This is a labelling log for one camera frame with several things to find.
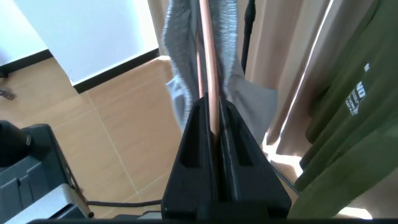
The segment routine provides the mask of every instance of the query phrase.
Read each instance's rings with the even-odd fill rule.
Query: olive green t-shirt
[[[327,218],[398,166],[398,1],[376,0],[319,97],[290,218]]]

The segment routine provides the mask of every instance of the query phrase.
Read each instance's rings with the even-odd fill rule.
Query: tile floor
[[[11,74],[6,85],[17,98],[0,98],[0,119],[51,125],[88,200],[157,200],[181,138],[165,87],[170,77],[169,63],[155,59],[79,95],[51,58]],[[113,218],[160,206],[91,209]]]

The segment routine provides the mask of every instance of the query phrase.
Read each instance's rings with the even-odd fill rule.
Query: white wall
[[[147,1],[15,2],[72,85],[158,47]]]
[[[46,49],[14,1],[0,0],[0,66]]]

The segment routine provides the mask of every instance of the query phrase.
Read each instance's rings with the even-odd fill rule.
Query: black knob
[[[8,121],[0,121],[0,167],[8,167],[25,158],[32,138]]]

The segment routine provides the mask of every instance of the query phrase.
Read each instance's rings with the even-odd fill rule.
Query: gray towel
[[[220,97],[234,103],[257,143],[261,145],[277,108],[277,90],[244,79],[236,55],[238,6],[236,0],[209,0],[215,42]],[[199,99],[195,36],[198,27],[201,72],[205,91],[206,67],[197,0],[170,0],[164,28],[164,46],[172,60],[173,79],[166,85],[174,114],[184,130],[192,104]]]

